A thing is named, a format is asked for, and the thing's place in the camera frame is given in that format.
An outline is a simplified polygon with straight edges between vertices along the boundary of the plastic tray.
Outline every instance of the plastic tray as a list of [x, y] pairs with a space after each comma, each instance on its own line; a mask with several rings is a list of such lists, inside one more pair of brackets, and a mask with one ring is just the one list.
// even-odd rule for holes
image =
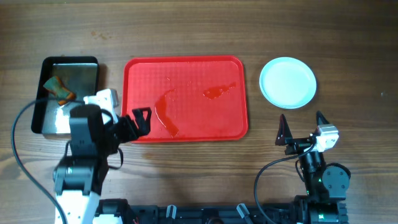
[[134, 142], [240, 139], [248, 131], [243, 64], [230, 55], [134, 58], [121, 114], [148, 106], [150, 134]]

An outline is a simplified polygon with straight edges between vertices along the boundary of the white bracket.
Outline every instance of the white bracket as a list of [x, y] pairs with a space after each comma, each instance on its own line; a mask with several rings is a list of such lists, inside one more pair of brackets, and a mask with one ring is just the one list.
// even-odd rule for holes
[[122, 217], [113, 214], [99, 215], [93, 220], [93, 224], [123, 224]]
[[[98, 91], [95, 96], [85, 96], [83, 98], [86, 104], [98, 105], [101, 109], [107, 110], [112, 114], [113, 123], [118, 122], [118, 117], [114, 111], [119, 106], [118, 93], [114, 89], [105, 89]], [[104, 124], [111, 120], [108, 115], [102, 114]]]
[[[100, 197], [94, 192], [83, 195], [81, 190], [64, 190], [56, 199], [67, 216], [68, 224], [92, 224]], [[55, 224], [62, 224], [58, 209], [55, 209]]]
[[326, 150], [333, 148], [339, 137], [338, 130], [333, 124], [318, 125], [315, 133], [318, 134], [318, 136], [316, 136], [317, 143], [314, 145], [312, 151], [325, 152]]

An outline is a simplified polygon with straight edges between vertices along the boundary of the black tray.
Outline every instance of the black tray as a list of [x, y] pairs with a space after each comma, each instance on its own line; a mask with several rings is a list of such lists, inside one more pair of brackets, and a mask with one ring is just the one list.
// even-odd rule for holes
[[[44, 83], [54, 75], [76, 94], [77, 100], [97, 92], [99, 66], [95, 57], [48, 57], [43, 61], [36, 99], [53, 96]], [[36, 134], [68, 134], [69, 111], [78, 103], [60, 106], [55, 100], [35, 105], [31, 129]]]

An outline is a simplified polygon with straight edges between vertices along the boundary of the wooden surface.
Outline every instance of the wooden surface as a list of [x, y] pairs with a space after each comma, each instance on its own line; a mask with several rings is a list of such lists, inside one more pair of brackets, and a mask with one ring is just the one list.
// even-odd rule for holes
[[[125, 164], [107, 175], [103, 198], [161, 206], [253, 204], [258, 170], [284, 157], [284, 148], [274, 146], [279, 115], [286, 115], [294, 136], [305, 137], [321, 110], [340, 130], [326, 161], [353, 173], [346, 201], [351, 223], [397, 223], [397, 9], [391, 1], [0, 5], [0, 223], [53, 223], [53, 205], [21, 174], [9, 139], [15, 115], [35, 98], [44, 58], [95, 56], [100, 88], [121, 94], [123, 68], [133, 57], [219, 54], [236, 55], [245, 66], [247, 135], [227, 142], [124, 144]], [[304, 61], [317, 77], [317, 95], [303, 108], [276, 108], [260, 92], [261, 68], [281, 56]], [[29, 110], [18, 124], [17, 148], [53, 192], [52, 171], [66, 139], [32, 134], [31, 117]], [[271, 168], [259, 183], [262, 202], [289, 202], [297, 194], [305, 188], [294, 161]]]

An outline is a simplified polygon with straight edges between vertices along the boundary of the white plate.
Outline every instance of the white plate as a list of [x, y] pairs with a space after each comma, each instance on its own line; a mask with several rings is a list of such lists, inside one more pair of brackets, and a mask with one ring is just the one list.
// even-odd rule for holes
[[273, 105], [296, 109], [311, 101], [317, 90], [317, 81], [302, 61], [280, 57], [271, 60], [262, 69], [260, 89]]

